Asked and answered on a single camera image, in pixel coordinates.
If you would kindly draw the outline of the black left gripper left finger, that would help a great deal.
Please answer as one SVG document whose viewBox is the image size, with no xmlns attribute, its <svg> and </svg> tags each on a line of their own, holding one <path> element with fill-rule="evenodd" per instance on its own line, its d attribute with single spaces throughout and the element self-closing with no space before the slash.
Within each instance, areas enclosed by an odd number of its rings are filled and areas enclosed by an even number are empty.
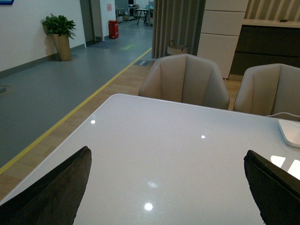
<svg viewBox="0 0 300 225">
<path fill-rule="evenodd" d="M 82 201 L 91 168 L 84 146 L 0 207 L 2 225 L 71 225 Z"/>
</svg>

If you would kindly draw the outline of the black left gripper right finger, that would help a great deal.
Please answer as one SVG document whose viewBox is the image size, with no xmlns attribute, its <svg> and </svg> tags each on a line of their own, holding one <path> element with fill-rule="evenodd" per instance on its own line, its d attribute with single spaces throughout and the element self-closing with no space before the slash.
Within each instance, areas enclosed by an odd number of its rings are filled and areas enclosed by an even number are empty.
<svg viewBox="0 0 300 225">
<path fill-rule="evenodd" d="M 252 197 L 266 225 L 300 223 L 300 180 L 253 150 L 244 157 Z"/>
</svg>

